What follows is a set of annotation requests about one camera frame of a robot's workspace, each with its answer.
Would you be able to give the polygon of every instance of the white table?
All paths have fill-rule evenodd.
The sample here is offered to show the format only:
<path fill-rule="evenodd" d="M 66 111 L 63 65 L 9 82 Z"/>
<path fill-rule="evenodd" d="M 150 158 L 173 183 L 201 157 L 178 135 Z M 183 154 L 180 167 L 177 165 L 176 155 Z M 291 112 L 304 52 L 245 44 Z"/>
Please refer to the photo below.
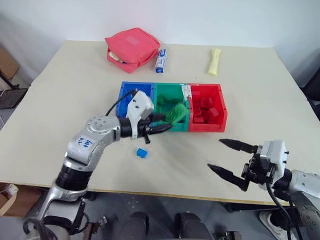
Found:
<path fill-rule="evenodd" d="M 224 133 L 167 132 L 108 146 L 89 188 L 224 202 L 268 204 L 266 191 L 247 192 L 222 180 L 207 163 L 240 176 L 251 157 L 218 140 L 250 144 L 283 139 L 287 168 L 320 174 L 320 123 L 271 48 L 219 47 L 218 76 L 207 74 L 212 46 L 165 45 L 165 73 L 154 62 L 127 74 L 106 61 L 104 42 L 65 41 L 0 131 L 0 182 L 50 186 L 68 141 L 86 121 L 105 114 L 121 82 L 219 83 L 228 111 Z M 136 149 L 148 149 L 146 159 Z"/>

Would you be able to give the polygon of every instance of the pink pouch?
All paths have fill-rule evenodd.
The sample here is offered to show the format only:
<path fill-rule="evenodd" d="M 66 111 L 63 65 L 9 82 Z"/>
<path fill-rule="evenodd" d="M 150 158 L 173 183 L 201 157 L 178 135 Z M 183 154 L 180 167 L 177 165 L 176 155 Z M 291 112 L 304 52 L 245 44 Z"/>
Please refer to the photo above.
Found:
<path fill-rule="evenodd" d="M 104 39 L 108 44 L 106 59 L 131 74 L 158 54 L 158 40 L 139 27 L 121 31 Z M 110 57 L 113 52 L 123 63 Z"/>

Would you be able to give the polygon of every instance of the floor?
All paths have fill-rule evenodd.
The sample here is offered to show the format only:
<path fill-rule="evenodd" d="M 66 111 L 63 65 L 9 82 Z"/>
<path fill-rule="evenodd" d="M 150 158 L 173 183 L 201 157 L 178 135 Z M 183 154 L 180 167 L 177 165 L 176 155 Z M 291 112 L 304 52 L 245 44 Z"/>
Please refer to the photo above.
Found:
<path fill-rule="evenodd" d="M 30 215 L 36 214 L 38 210 L 39 207 L 35 207 Z M 239 231 L 242 240 L 275 239 L 259 221 L 257 211 L 228 212 L 223 203 L 215 201 L 124 193 L 98 193 L 96 200 L 87 201 L 85 212 L 90 222 L 96 222 L 103 215 L 108 219 L 106 227 L 100 229 L 92 239 L 116 239 L 123 222 L 136 211 L 145 212 L 149 216 L 148 240 L 174 238 L 175 215 L 182 212 L 196 214 L 216 236 L 215 239 L 218 239 L 218 233 L 225 231 Z M 0 218 L 1 239 L 24 240 L 22 223 L 22 218 Z M 71 239 L 82 240 L 83 234 L 74 235 Z"/>

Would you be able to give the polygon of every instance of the wall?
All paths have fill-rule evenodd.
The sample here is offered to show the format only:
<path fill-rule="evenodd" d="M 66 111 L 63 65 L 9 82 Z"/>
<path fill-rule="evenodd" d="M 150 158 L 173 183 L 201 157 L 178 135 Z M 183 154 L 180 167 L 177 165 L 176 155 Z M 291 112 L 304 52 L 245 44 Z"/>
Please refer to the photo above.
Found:
<path fill-rule="evenodd" d="M 319 0 L 0 0 L 0 40 L 31 82 L 64 39 L 141 27 L 172 44 L 274 47 L 303 84 L 320 63 Z"/>

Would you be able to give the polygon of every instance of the blue block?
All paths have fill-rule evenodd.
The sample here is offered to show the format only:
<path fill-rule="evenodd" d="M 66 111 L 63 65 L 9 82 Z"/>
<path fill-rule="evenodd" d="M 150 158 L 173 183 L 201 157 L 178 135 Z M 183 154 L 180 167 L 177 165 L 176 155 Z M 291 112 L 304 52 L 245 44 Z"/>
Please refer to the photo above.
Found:
<path fill-rule="evenodd" d="M 154 83 L 152 82 L 134 82 L 134 81 L 123 81 L 120 88 L 119 98 L 125 95 L 127 92 L 138 89 L 143 92 L 151 99 L 154 100 Z M 127 96 L 125 99 L 120 101 L 115 109 L 115 114 L 119 118 L 125 118 L 127 115 L 128 104 L 130 103 L 132 97 Z"/>
<path fill-rule="evenodd" d="M 139 156 L 140 158 L 142 159 L 145 159 L 146 156 L 148 154 L 148 151 L 142 149 L 142 148 L 139 148 L 137 151 L 136 151 L 136 155 Z"/>

